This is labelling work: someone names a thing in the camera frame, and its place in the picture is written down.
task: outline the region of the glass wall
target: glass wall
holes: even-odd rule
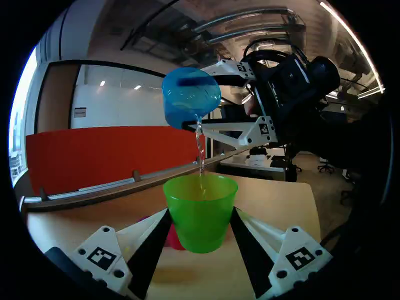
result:
[[[196,135],[166,122],[162,74],[86,62],[47,67],[38,130],[26,136],[35,196],[82,195],[193,166]]]
[[[15,185],[19,175],[27,168],[25,149],[21,147],[23,145],[22,139],[25,138],[25,133],[23,132],[25,122],[24,110],[31,81],[37,66],[35,48],[30,54],[19,79],[9,119],[8,159],[13,185]]]

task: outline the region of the table surface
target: table surface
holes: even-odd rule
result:
[[[257,163],[252,162],[249,158],[246,159],[246,156],[250,154],[249,151],[245,151],[240,154],[236,154],[232,157],[224,159],[220,162],[223,166],[229,167],[237,167],[244,169],[252,169],[252,170],[260,170],[260,171],[272,171],[272,172],[284,172],[285,169],[282,167],[272,167],[272,157],[273,156],[284,156],[285,151],[283,148],[272,148],[266,150],[267,155],[271,157],[267,159],[265,156],[263,161],[258,161]]]
[[[321,240],[317,208],[306,183],[225,175],[239,186],[235,206],[276,228],[297,225]],[[128,196],[67,210],[30,212],[29,232],[37,246],[69,253],[99,227],[116,231],[166,207],[162,186]],[[253,299],[253,289],[232,230],[216,251],[195,254],[165,247],[154,272],[147,299]]]

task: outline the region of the red partition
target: red partition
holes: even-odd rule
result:
[[[61,194],[192,163],[195,134],[170,126],[94,127],[26,137],[33,190]]]

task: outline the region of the fluorescent light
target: fluorescent light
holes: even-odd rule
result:
[[[336,97],[336,96],[332,96],[332,95],[330,95],[330,94],[327,94],[327,95],[325,95],[326,97],[329,97],[329,98],[333,98],[333,99],[337,99],[338,97]]]
[[[274,44],[271,44],[271,43],[263,43],[263,44],[261,44],[261,45],[258,45],[258,46],[255,48],[255,50],[258,51],[258,50],[260,50],[261,47],[268,47],[268,46],[272,46],[272,45],[274,45]]]
[[[370,56],[368,55],[367,50],[364,48],[363,44],[360,42],[360,40],[357,38],[357,36],[352,32],[352,30],[349,28],[349,26],[347,26],[345,21],[343,21],[339,17],[339,15],[332,8],[330,8],[328,5],[326,5],[323,2],[320,2],[319,4],[324,9],[326,9],[328,11],[328,13],[330,13],[344,27],[344,29],[346,29],[348,34],[353,38],[355,43],[358,45],[358,47],[361,50],[362,54],[364,54],[364,57],[365,57],[366,61],[368,62],[369,67],[371,68],[373,75],[375,76],[375,79],[376,79],[376,82],[378,83],[378,87],[379,87],[379,90],[380,90],[381,94],[383,94],[384,93],[384,89],[382,87],[381,80],[379,79],[379,75],[378,75],[377,69],[375,69],[375,66],[374,66]]]
[[[243,98],[243,100],[241,101],[241,104],[245,104],[251,98],[252,98],[252,94],[248,94],[246,97]]]
[[[379,89],[376,89],[376,90],[372,89],[372,90],[368,90],[366,92],[363,92],[363,93],[357,95],[357,97],[358,97],[358,99],[362,99],[364,97],[368,97],[368,96],[371,96],[371,95],[379,93],[379,92],[380,92]]]

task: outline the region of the white wall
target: white wall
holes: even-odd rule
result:
[[[73,2],[40,40],[38,45],[39,63],[60,60],[60,35],[61,60],[86,59],[93,30],[106,2],[107,0],[77,0]]]
[[[74,117],[76,107],[85,107],[86,117]],[[71,128],[107,126],[168,126],[161,91],[78,85],[73,97]]]
[[[106,66],[82,66],[72,103],[71,128],[168,126],[164,117],[163,79]],[[86,117],[74,117],[75,108]]]

